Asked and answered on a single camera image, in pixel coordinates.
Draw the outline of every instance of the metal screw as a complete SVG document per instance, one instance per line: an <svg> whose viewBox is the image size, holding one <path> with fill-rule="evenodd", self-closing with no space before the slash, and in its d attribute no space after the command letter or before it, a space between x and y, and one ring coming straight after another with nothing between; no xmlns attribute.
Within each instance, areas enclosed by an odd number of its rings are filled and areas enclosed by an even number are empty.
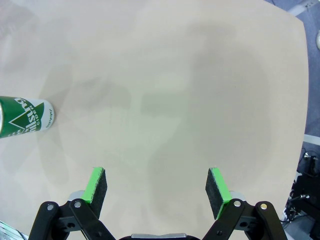
<svg viewBox="0 0 320 240"><path fill-rule="evenodd" d="M239 201L234 201L233 205L236 206L236 207L240 207L240 206L241 206L241 202L239 202Z"/></svg>
<svg viewBox="0 0 320 240"><path fill-rule="evenodd" d="M81 202L76 201L76 202L74 203L74 207L75 207L75 208L80 208L80 207L81 207Z"/></svg>
<svg viewBox="0 0 320 240"><path fill-rule="evenodd" d="M54 209L54 205L53 204L49 204L46 209L48 209L48 211L51 211L52 209Z"/></svg>
<svg viewBox="0 0 320 240"><path fill-rule="evenodd" d="M260 205L260 208L262 208L263 210L266 210L267 209L267 204L265 204L265 203L262 203L261 205Z"/></svg>

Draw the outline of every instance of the can label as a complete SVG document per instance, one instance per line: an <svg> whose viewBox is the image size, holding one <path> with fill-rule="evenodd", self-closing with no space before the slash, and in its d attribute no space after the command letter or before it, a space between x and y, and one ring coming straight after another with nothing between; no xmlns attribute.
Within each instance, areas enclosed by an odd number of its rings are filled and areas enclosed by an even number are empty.
<svg viewBox="0 0 320 240"><path fill-rule="evenodd" d="M0 96L0 103L0 138L40 131L53 123L54 109L46 100Z"/></svg>

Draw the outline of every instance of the beige table surface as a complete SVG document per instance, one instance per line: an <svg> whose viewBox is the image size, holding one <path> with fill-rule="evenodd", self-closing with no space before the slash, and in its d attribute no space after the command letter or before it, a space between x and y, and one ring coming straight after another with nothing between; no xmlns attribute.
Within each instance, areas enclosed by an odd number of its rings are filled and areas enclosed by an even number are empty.
<svg viewBox="0 0 320 240"><path fill-rule="evenodd" d="M29 234L96 166L116 238L202 238L209 167L281 214L308 101L297 18L262 0L2 2L0 95L47 99L56 119L0 139L0 220Z"/></svg>

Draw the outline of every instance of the soda can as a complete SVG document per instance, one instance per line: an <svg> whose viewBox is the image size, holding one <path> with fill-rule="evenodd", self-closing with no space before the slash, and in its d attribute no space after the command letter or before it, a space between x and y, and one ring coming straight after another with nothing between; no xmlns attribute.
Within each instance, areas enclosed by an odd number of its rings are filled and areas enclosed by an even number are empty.
<svg viewBox="0 0 320 240"><path fill-rule="evenodd" d="M47 100L0 96L0 138L48 129L54 119Z"/></svg>

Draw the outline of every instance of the gray floor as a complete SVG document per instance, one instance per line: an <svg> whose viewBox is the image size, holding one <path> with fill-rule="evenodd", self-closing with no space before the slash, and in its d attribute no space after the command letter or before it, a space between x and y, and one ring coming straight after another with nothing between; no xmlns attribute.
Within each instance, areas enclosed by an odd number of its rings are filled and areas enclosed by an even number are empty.
<svg viewBox="0 0 320 240"><path fill-rule="evenodd" d="M294 5L300 3L300 0L266 0L267 2L288 11ZM306 117L305 133L312 136L320 137L320 50L316 45L316 36L320 30L320 3L311 7L309 10L297 16L305 28L308 62L309 62L309 96L308 111ZM306 143L302 144L306 151L312 151L313 155L320 159L320 146ZM320 173L320 161L317 163L317 169ZM297 166L299 172L304 172L308 167L308 162L302 160ZM293 222L285 227L285 230L294 236L295 240L307 240L309 232L314 221L311 218L301 218L297 222Z"/></svg>

